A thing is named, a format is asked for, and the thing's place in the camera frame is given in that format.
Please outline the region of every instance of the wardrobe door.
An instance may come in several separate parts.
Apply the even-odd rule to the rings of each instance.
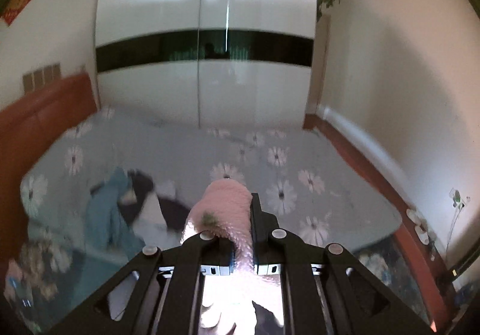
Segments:
[[[199,11],[200,0],[98,0],[101,103],[198,125]]]
[[[316,0],[202,0],[202,126],[301,128]]]

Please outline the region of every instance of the baseboard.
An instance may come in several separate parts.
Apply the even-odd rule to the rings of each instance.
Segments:
[[[377,140],[331,107],[319,105],[317,115],[344,135],[385,177],[403,200],[414,207],[409,195],[411,186],[405,172]]]
[[[317,106],[317,112],[316,112],[317,116],[320,117],[322,120],[325,120],[325,117],[328,114],[329,110],[330,110],[329,107],[319,104]]]

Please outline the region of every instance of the wooden floor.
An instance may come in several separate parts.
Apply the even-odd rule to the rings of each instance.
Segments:
[[[445,329],[454,314],[453,287],[450,287],[446,297],[442,297],[435,284],[435,279],[446,271],[445,264],[438,254],[435,255],[434,261],[430,260],[431,255],[427,246],[420,242],[414,230],[415,224],[406,216],[405,212],[408,206],[405,201],[369,160],[328,122],[321,120],[316,115],[306,115],[303,127],[305,129],[316,127],[320,130],[342,158],[399,210],[403,222],[395,232],[395,239],[417,280],[431,321],[434,322],[437,331]]]

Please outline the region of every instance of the white daisy print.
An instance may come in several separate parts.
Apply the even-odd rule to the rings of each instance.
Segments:
[[[265,144],[265,137],[260,132],[250,132],[246,136],[247,142],[255,147],[262,147]]]
[[[58,271],[65,273],[71,266],[71,257],[56,244],[52,244],[49,247],[49,251],[52,254],[52,259],[50,260],[50,268],[52,271],[55,273]]]
[[[285,166],[287,163],[287,152],[280,147],[273,147],[268,149],[267,160],[274,166]]]
[[[286,133],[283,132],[283,131],[280,131],[278,129],[270,129],[267,131],[267,133],[270,135],[270,136],[274,136],[274,137],[278,137],[280,139],[285,139],[286,138]]]
[[[234,143],[229,148],[230,157],[237,163],[243,163],[246,166],[253,165],[257,161],[255,149],[251,149],[242,143]]]
[[[210,172],[212,181],[223,178],[234,179],[237,182],[245,185],[245,177],[235,166],[231,166],[228,163],[219,163],[217,166],[213,166]]]
[[[305,243],[313,246],[324,247],[328,239],[328,218],[331,213],[325,216],[325,221],[318,220],[316,217],[308,216],[305,221],[300,222],[300,237]]]
[[[209,128],[207,129],[207,133],[215,137],[219,137],[220,139],[230,136],[230,131],[226,129]]]
[[[53,239],[53,234],[48,227],[42,228],[40,230],[40,236],[46,241],[51,241]]]
[[[287,215],[295,209],[297,201],[297,193],[290,185],[289,181],[278,181],[267,189],[268,206],[278,215]]]
[[[49,181],[42,174],[37,178],[30,177],[26,183],[22,185],[20,190],[23,206],[30,217],[38,215],[38,208],[43,204],[43,197]]]
[[[80,123],[76,127],[70,128],[65,131],[65,136],[71,139],[78,139],[83,135],[90,132],[92,129],[92,123]]]
[[[325,191],[325,183],[318,176],[311,171],[302,170],[298,172],[299,181],[303,183],[313,193],[315,190],[318,194],[322,194]]]
[[[102,109],[102,117],[104,119],[110,120],[115,115],[115,109],[111,107],[104,107]]]
[[[83,165],[83,151],[79,146],[70,147],[65,155],[65,167],[69,175],[75,175]]]

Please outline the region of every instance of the blue cloth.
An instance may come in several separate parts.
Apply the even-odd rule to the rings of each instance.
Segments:
[[[123,219],[117,201],[130,188],[131,181],[117,167],[110,179],[92,196],[85,215],[85,239],[100,250],[115,246],[130,260],[145,245]]]

